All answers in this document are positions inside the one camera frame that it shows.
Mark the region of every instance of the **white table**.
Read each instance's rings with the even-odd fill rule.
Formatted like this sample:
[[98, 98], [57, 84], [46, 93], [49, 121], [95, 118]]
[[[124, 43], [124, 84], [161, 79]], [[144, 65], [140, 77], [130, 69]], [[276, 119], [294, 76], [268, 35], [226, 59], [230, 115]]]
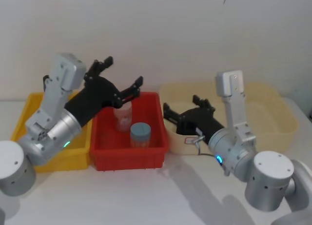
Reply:
[[[312, 168], [312, 124], [285, 99], [300, 123], [288, 156]], [[0, 102], [0, 140], [10, 138], [23, 102]], [[290, 212], [252, 208], [245, 184], [224, 177], [207, 156], [168, 154], [162, 169], [38, 174], [20, 198], [0, 194], [6, 225], [269, 225]]]

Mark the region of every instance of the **white wall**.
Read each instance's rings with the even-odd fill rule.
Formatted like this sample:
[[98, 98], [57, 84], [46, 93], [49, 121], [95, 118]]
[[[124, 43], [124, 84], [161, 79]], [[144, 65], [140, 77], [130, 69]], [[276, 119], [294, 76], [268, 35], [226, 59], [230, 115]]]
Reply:
[[89, 66], [108, 55], [104, 76], [121, 87], [242, 69], [312, 108], [312, 0], [0, 0], [0, 99], [42, 90], [57, 52]]

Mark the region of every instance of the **metal bracket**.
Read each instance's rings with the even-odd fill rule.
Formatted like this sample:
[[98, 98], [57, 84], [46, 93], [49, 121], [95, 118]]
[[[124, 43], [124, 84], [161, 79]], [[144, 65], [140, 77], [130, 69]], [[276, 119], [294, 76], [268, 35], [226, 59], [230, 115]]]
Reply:
[[78, 89], [86, 72], [85, 64], [73, 54], [56, 56], [40, 108], [27, 120], [26, 128], [33, 140], [41, 141], [60, 119], [68, 96]]
[[225, 104], [227, 125], [234, 143], [255, 146], [256, 136], [246, 118], [242, 71], [219, 72], [216, 77], [216, 90]]

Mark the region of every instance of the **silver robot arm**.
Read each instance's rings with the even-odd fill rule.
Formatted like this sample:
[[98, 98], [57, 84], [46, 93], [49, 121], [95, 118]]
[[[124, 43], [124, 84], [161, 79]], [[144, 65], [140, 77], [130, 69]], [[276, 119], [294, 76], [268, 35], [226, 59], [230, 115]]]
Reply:
[[285, 155], [255, 149], [255, 135], [247, 124], [242, 71], [218, 73], [218, 95], [225, 103], [228, 128], [217, 131], [209, 141], [225, 175], [233, 173], [247, 182], [245, 197], [250, 205], [274, 211], [285, 197], [292, 214], [273, 225], [312, 224], [312, 176], [301, 162]]
[[[119, 92], [99, 74], [113, 58], [86, 66], [72, 54], [57, 55], [40, 108], [26, 122], [27, 133], [18, 142], [0, 142], [0, 190], [9, 196], [27, 192], [36, 180], [34, 165], [43, 165], [65, 148], [104, 107], [120, 108], [140, 95], [143, 77]], [[85, 87], [68, 96], [85, 80]]]

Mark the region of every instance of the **jar lid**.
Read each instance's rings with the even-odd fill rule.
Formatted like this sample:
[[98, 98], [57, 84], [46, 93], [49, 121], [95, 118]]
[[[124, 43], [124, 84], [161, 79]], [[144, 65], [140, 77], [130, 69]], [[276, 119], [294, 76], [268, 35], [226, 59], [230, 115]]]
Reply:
[[135, 141], [148, 141], [151, 138], [151, 127], [147, 123], [135, 123], [130, 128], [130, 136]]

